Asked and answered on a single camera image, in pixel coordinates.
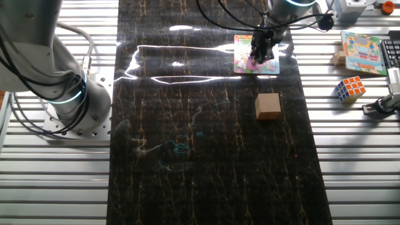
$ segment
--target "rubik's cube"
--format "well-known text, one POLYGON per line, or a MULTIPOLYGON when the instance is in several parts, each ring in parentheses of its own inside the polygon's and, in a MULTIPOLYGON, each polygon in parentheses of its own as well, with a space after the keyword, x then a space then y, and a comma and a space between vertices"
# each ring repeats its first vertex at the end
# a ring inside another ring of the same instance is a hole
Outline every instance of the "rubik's cube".
POLYGON ((366 92, 358 76, 342 80, 335 91, 341 103, 353 103, 366 92))

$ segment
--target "wooden block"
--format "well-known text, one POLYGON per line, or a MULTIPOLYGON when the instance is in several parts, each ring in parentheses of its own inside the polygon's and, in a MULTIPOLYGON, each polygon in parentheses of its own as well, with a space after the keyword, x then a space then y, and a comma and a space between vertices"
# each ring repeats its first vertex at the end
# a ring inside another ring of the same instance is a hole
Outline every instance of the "wooden block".
POLYGON ((256 116, 258 120, 277 119, 281 115, 279 94, 258 94, 256 99, 256 116))
POLYGON ((339 61, 346 60, 346 53, 344 51, 338 51, 335 55, 339 61))
POLYGON ((346 62, 346 53, 344 51, 339 51, 333 55, 331 58, 332 63, 335 66, 342 66, 346 62))

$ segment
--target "mounting plate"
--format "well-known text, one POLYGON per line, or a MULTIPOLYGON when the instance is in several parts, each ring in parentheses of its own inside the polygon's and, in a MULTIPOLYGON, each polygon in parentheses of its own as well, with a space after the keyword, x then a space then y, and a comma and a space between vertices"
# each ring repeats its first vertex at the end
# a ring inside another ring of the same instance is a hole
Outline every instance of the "mounting plate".
MULTIPOLYGON (((105 76, 101 74, 91 74, 90 78, 97 83, 103 85, 107 92, 109 93, 111 99, 113 99, 113 79, 106 79, 105 76)), ((47 110, 53 116, 56 115, 56 111, 54 110, 52 105, 48 105, 47 110)), ((97 127, 87 131, 68 131, 67 133, 57 134, 62 139, 76 139, 76 140, 91 140, 91 141, 109 141, 111 134, 111 107, 108 113, 108 116, 105 120, 97 127)), ((60 121, 53 119, 50 115, 46 113, 46 118, 44 119, 43 128, 49 131, 56 131, 64 127, 64 124, 60 121)), ((54 140, 54 137, 51 136, 43 136, 45 140, 54 140)))

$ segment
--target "bolt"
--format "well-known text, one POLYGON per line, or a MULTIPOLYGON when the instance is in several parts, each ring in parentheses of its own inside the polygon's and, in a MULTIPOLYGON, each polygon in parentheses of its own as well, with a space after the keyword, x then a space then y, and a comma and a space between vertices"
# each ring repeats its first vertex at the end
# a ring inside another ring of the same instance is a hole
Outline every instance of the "bolt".
POLYGON ((33 14, 28 13, 28 14, 25 15, 25 17, 27 19, 33 19, 33 14))

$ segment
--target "black marble-pattern mat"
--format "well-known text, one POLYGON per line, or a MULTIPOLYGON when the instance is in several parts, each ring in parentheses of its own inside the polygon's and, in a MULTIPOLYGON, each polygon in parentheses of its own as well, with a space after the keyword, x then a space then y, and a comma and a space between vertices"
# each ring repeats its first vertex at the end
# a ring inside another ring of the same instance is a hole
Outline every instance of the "black marble-pattern mat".
POLYGON ((277 78, 233 74, 235 34, 194 0, 120 0, 107 224, 332 224, 290 34, 277 78), (258 93, 278 120, 256 120, 258 93))

